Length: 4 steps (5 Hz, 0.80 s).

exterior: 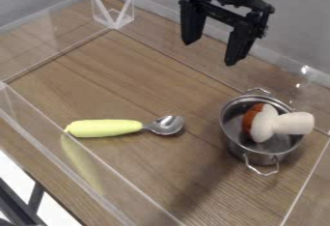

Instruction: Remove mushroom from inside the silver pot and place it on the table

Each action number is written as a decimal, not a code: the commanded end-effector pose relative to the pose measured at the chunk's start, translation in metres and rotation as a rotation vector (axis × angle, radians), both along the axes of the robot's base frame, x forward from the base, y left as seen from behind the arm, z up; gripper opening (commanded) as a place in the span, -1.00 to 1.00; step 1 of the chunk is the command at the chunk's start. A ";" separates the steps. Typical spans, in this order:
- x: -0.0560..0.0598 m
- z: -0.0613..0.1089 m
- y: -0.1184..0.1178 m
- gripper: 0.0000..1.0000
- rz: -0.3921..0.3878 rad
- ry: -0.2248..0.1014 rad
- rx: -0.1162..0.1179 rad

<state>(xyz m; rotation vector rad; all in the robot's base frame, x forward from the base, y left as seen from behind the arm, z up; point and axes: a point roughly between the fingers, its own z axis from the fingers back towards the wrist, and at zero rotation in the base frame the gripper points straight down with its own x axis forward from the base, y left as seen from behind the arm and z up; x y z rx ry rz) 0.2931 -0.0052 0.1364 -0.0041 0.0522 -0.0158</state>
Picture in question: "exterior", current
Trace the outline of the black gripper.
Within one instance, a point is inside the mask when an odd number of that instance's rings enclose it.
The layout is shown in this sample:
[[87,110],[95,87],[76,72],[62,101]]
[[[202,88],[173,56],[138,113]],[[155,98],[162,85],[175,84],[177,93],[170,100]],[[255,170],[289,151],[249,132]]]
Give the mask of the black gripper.
[[266,35],[274,6],[265,0],[179,0],[182,41],[190,45],[202,37],[206,18],[234,26],[225,63],[234,66],[245,59],[258,38]]

